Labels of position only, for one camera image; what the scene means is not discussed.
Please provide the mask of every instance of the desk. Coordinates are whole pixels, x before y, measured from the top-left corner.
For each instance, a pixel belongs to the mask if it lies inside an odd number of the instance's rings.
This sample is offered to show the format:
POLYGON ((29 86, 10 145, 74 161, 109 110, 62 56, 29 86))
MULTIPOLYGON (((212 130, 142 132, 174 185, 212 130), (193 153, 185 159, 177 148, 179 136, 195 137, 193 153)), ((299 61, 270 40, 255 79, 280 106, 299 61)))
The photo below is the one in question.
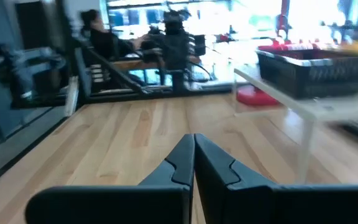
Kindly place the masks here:
POLYGON ((292 109, 299 117, 303 118, 305 125, 303 128, 300 153, 298 153, 298 176, 296 180, 299 184, 306 182, 310 152, 316 141, 313 138, 317 124, 328 121, 339 122, 358 119, 358 95, 318 100, 295 100, 263 81, 260 78, 259 68, 256 65, 243 65, 234 69, 235 78, 232 93, 236 113, 236 75, 245 78, 249 83, 253 84, 253 86, 266 92, 287 108, 292 109))
MULTIPOLYGON (((189 56, 189 61, 193 63, 200 63, 201 60, 199 57, 196 56, 189 56)), ((129 71, 129 70, 146 70, 146 69, 158 69, 157 63, 145 63, 142 60, 128 60, 128 61, 119 61, 119 62, 113 62, 114 66, 116 66, 118 69, 120 69, 123 72, 129 71)), ((161 60, 161 65, 164 67, 164 61, 161 60)))

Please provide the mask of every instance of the white wall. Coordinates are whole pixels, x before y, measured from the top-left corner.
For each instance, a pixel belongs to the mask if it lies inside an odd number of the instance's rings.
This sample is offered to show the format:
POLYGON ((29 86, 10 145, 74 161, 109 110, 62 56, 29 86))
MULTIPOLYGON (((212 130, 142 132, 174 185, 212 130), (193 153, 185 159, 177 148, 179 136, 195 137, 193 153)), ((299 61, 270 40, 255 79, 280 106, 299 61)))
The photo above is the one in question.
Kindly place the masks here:
MULTIPOLYGON (((12 24, 14 35, 17 40, 21 40, 19 25, 16 19, 16 10, 15 3, 25 3, 25 2, 36 2, 38 0, 4 0, 5 6, 7 8, 8 16, 12 24)), ((45 2, 52 2, 56 0, 42 0, 45 2)), ((100 0, 65 0, 66 1, 66 10, 68 17, 73 23, 73 28, 78 29, 82 26, 82 21, 79 16, 81 11, 86 11, 90 9, 96 9, 100 11, 100 0)))
POLYGON ((70 19, 73 20, 75 27, 82 26, 80 12, 95 9, 100 11, 99 0, 66 0, 67 11, 70 19))

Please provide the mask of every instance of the white table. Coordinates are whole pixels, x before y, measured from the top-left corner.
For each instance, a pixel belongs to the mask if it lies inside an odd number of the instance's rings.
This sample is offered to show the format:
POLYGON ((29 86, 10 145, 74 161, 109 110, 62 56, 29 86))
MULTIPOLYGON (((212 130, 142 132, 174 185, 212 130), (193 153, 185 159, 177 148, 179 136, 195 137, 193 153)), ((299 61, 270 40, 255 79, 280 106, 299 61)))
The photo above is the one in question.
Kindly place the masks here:
POLYGON ((296 182, 306 182, 306 175, 309 168, 310 152, 314 148, 314 134, 316 126, 320 122, 347 121, 358 119, 358 95, 322 98, 314 100, 294 100, 286 94, 275 89, 263 81, 259 75, 259 68, 256 65, 243 65, 234 69, 234 84, 232 89, 235 113, 237 114, 237 75, 245 78, 249 83, 266 92, 287 108, 292 109, 299 117, 303 118, 302 140, 300 153, 298 153, 298 175, 296 182))

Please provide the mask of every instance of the cable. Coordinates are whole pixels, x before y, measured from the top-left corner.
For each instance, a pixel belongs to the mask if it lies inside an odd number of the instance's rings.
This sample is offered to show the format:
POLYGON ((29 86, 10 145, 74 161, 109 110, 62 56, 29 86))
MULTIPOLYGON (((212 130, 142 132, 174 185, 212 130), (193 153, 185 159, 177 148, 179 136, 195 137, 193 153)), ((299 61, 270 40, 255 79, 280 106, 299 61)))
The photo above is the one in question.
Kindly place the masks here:
POLYGON ((194 63, 192 61, 189 60, 189 63, 191 63, 192 65, 195 65, 197 67, 199 67, 200 69, 204 70, 208 75, 209 75, 209 79, 212 80, 212 75, 207 71, 207 69, 205 69, 203 66, 197 64, 197 63, 194 63))

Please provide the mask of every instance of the woman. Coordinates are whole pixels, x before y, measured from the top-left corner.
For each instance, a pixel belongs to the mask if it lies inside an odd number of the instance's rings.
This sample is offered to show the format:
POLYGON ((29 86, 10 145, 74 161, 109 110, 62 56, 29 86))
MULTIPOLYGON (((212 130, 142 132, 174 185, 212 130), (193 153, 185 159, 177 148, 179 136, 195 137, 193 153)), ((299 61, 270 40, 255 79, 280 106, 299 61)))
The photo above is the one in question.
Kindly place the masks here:
POLYGON ((134 40, 121 40, 110 30, 104 28, 100 13, 94 9, 82 12, 81 18, 84 23, 82 31, 90 32, 89 40, 95 51, 104 58, 125 55, 135 52, 145 39, 145 35, 134 40))

